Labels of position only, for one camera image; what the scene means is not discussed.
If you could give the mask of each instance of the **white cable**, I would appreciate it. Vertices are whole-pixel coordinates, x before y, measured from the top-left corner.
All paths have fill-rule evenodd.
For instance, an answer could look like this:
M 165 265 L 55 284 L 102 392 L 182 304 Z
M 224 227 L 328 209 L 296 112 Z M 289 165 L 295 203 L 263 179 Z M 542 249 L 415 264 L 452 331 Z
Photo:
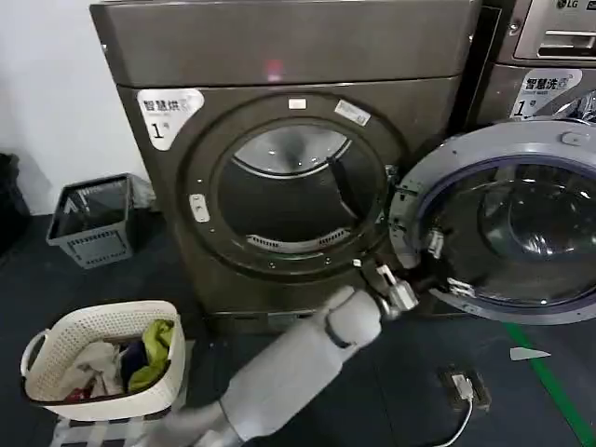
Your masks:
M 469 421 L 469 418 L 472 415 L 472 409 L 474 408 L 474 404 L 472 403 L 474 401 L 474 398 L 467 398 L 466 400 L 467 400 L 467 413 L 466 413 L 466 417 L 464 418 L 464 422 L 462 423 L 461 427 L 455 432 L 455 434 L 451 437 L 450 440 L 448 440 L 447 442 L 444 442 L 443 444 L 433 445 L 432 447 L 449 447 L 450 445 L 454 445 L 454 442 L 456 442 L 457 439 L 464 432 L 464 428 L 466 428 L 467 421 Z

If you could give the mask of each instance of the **white plastic basket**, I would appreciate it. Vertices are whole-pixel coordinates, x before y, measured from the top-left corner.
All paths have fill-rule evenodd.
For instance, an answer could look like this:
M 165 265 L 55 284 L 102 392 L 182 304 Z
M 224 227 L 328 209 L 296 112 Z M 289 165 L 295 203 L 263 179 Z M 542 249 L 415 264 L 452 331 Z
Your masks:
M 155 319 L 174 322 L 169 364 L 151 387 L 122 397 L 101 397 L 84 403 L 62 401 L 58 383 L 81 350 L 91 342 L 140 336 Z M 30 356 L 45 339 L 34 364 Z M 178 396 L 185 360 L 184 334 L 176 308 L 165 301 L 140 301 L 97 305 L 62 317 L 50 330 L 29 342 L 20 361 L 24 392 L 33 404 L 77 421 L 121 419 L 156 413 L 168 408 Z

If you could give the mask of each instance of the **lg logo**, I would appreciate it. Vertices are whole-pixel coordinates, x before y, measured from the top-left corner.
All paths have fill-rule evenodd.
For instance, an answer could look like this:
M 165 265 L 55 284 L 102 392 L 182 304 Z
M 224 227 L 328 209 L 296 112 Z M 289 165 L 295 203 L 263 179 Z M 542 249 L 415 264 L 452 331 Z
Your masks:
M 557 0 L 557 8 L 564 9 L 566 7 L 576 8 L 579 0 Z

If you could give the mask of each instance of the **black bag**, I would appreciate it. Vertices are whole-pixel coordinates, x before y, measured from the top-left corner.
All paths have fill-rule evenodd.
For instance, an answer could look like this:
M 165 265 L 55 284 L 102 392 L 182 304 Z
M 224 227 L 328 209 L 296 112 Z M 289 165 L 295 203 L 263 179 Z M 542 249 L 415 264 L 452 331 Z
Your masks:
M 30 219 L 17 176 L 16 158 L 0 154 L 0 255 L 23 234 Z

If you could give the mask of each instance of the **floor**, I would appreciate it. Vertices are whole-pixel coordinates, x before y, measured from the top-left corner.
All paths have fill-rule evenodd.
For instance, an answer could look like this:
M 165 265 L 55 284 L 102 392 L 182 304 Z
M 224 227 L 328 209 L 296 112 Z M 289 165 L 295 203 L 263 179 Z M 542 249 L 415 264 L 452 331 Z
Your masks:
M 83 270 L 45 242 L 48 220 L 33 219 L 25 237 L 0 258 L 0 439 L 6 446 L 47 447 L 55 418 L 31 407 L 20 394 L 24 346 L 56 317 L 70 310 L 133 299 L 165 299 L 183 316 L 187 336 L 197 339 L 188 402 L 216 399 L 232 373 L 263 349 L 270 336 L 207 340 L 193 291 L 178 252 L 159 216 L 144 216 L 147 235 L 130 260 Z M 578 415 L 596 422 L 596 320 L 570 326 L 526 328 L 536 348 L 552 357 L 553 372 Z M 582 445 L 529 362 L 513 362 L 515 343 L 503 324 L 472 317 L 405 319 L 346 364 L 342 374 L 297 417 L 257 446 L 429 445 L 455 429 L 453 411 L 437 369 L 473 367 L 492 395 L 477 410 L 456 444 L 461 447 Z

